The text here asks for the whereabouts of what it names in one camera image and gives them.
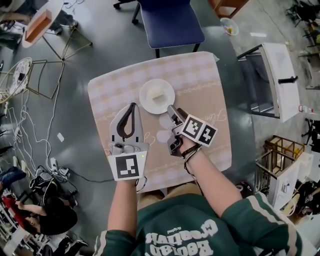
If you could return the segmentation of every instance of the green shirt sleeve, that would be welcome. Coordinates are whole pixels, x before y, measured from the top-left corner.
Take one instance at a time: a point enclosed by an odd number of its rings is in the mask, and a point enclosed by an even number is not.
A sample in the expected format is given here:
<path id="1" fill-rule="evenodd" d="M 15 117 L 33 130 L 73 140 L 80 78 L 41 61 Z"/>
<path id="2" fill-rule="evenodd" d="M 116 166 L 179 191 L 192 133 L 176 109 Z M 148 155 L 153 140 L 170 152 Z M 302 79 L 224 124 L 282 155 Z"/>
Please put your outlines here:
<path id="1" fill-rule="evenodd" d="M 262 193 L 234 203 L 221 219 L 239 241 L 264 250 L 285 250 L 289 256 L 302 253 L 302 240 L 295 227 L 277 216 Z"/>
<path id="2" fill-rule="evenodd" d="M 96 238 L 93 256 L 129 256 L 136 248 L 136 240 L 122 230 L 103 231 Z"/>

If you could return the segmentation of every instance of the black wrist strap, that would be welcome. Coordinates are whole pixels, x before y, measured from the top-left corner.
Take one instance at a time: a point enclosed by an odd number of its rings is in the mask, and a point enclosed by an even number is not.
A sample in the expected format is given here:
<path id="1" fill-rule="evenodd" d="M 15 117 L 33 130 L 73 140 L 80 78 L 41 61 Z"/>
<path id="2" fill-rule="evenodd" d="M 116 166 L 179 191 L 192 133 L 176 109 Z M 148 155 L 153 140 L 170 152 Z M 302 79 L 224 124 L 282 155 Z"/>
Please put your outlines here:
<path id="1" fill-rule="evenodd" d="M 194 146 L 190 147 L 189 149 L 187 149 L 186 151 L 184 151 L 182 154 L 181 154 L 181 157 L 182 159 L 185 159 L 186 157 L 186 154 L 189 154 L 193 151 L 196 151 L 198 148 L 200 147 L 199 144 L 195 144 Z"/>

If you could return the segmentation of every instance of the office chair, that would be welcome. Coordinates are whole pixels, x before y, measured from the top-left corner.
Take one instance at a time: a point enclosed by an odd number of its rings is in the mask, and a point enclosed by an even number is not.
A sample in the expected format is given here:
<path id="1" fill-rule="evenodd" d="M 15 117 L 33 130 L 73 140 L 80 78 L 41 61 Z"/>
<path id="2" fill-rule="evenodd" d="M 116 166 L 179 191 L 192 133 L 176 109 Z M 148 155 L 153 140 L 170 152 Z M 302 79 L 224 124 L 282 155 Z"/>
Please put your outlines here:
<path id="1" fill-rule="evenodd" d="M 126 4 L 126 3 L 131 3 L 131 2 L 134 2 L 134 1 L 136 1 L 136 0 L 119 0 L 118 3 L 115 3 L 113 5 L 113 7 L 116 8 L 117 10 L 120 10 L 121 9 L 120 5 L 123 5 L 123 4 Z"/>
<path id="2" fill-rule="evenodd" d="M 198 18 L 190 5 L 190 0 L 138 0 L 132 23 L 141 16 L 148 44 L 160 58 L 160 49 L 193 45 L 196 52 L 205 41 Z"/>

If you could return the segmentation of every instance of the gray floor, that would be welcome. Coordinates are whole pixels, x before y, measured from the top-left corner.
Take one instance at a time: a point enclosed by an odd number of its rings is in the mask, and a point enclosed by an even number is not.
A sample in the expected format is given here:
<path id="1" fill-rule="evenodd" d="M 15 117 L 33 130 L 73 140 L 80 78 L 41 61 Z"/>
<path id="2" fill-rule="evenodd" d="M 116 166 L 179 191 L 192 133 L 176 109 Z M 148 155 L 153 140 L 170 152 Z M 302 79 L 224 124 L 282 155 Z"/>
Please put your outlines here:
<path id="1" fill-rule="evenodd" d="M 125 4 L 122 11 L 116 11 L 109 1 L 96 0 L 94 4 L 91 1 L 85 1 L 81 5 L 75 5 L 74 11 L 68 10 L 69 13 L 73 12 L 79 21 L 80 29 L 92 40 L 93 47 L 84 49 L 83 52 L 65 62 L 55 118 L 49 138 L 52 145 L 50 157 L 55 157 L 59 166 L 71 168 L 78 174 L 92 180 L 111 179 L 112 174 L 100 143 L 90 107 L 87 93 L 89 80 L 107 72 L 155 58 L 154 50 L 148 46 L 143 25 L 141 23 L 137 26 L 131 24 L 135 6 L 135 3 Z M 217 65 L 226 101 L 232 147 L 232 166 L 224 173 L 233 182 L 247 180 L 252 178 L 255 169 L 255 144 L 252 118 L 248 114 L 248 95 L 244 79 L 229 38 L 220 27 L 220 22 L 213 14 L 207 0 L 193 0 L 192 6 L 206 37 L 206 41 L 201 44 L 199 51 L 212 52 L 220 59 Z M 46 35 L 46 37 L 61 53 L 67 33 L 66 30 L 64 36 Z M 189 53 L 192 49 L 192 45 L 166 48 L 161 50 L 160 54 L 164 57 Z M 8 49 L 3 49 L 0 53 L 0 59 L 5 59 L 4 70 L 8 70 L 15 62 L 24 57 L 32 57 L 34 60 L 55 60 L 56 58 L 42 39 L 29 49 L 20 47 L 14 57 L 12 51 Z M 36 77 L 40 68 L 38 67 L 32 73 L 30 85 L 33 88 L 37 87 Z M 59 72 L 58 64 L 51 64 L 51 67 L 46 66 L 40 83 L 41 92 L 48 95 L 53 92 Z M 21 97 L 22 95 L 19 94 L 10 101 L 10 107 L 14 107 L 18 122 L 20 120 Z M 27 111 L 35 123 L 38 140 L 47 136 L 53 105 L 53 100 L 33 93 L 29 95 Z M 4 121 L 2 127 L 7 130 L 11 128 L 9 119 Z M 45 166 L 45 143 L 35 142 L 29 119 L 23 122 L 23 127 L 29 135 L 32 158 L 36 166 Z M 64 142 L 58 140 L 58 133 L 64 136 Z M 2 137 L 3 143 L 7 145 L 9 142 L 12 143 L 12 135 L 12 132 L 8 132 L 6 137 Z M 31 149 L 26 137 L 24 137 L 24 145 L 26 150 L 30 152 Z M 18 158 L 20 160 L 25 158 L 30 167 L 29 157 L 24 152 L 22 145 L 19 144 L 19 146 L 23 156 L 17 150 Z M 6 160 L 12 162 L 11 157 L 12 154 L 8 154 Z M 1 165 L 5 168 L 9 164 L 3 161 Z M 115 182 L 92 183 L 75 175 L 71 177 L 71 181 L 79 191 L 77 196 L 79 206 L 76 210 L 78 223 L 72 230 L 85 239 L 92 249 L 96 235 L 106 228 Z M 19 185 L 18 189 L 21 190 L 27 184 L 26 181 L 23 181 Z"/>
<path id="2" fill-rule="evenodd" d="M 285 16 L 285 10 L 290 8 L 292 0 L 250 0 L 233 18 L 238 24 L 240 32 L 231 36 L 232 45 L 239 55 L 261 43 L 289 43 L 288 49 L 295 74 L 298 78 L 298 90 L 302 105 L 319 110 L 320 91 L 306 90 L 311 85 L 311 77 L 306 58 L 298 57 L 306 50 L 310 42 L 303 37 L 305 24 L 301 22 L 297 28 Z M 267 37 L 254 37 L 250 33 L 264 33 Z M 316 115 L 298 114 L 285 123 L 280 120 L 253 115 L 256 153 L 262 152 L 265 140 L 272 135 L 279 135 L 297 142 L 305 142 L 301 134 L 307 131 L 305 117 L 319 119 Z"/>

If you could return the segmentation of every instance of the white plate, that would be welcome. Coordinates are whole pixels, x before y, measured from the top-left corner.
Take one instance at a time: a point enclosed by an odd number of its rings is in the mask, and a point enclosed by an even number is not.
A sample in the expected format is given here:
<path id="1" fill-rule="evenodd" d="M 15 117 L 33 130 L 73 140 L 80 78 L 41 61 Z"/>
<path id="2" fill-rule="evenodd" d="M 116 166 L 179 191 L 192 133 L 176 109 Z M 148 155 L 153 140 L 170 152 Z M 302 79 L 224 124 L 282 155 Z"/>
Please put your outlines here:
<path id="1" fill-rule="evenodd" d="M 175 102 L 175 91 L 171 84 L 162 79 L 152 79 L 140 89 L 140 103 L 151 114 L 167 112 L 169 105 Z"/>

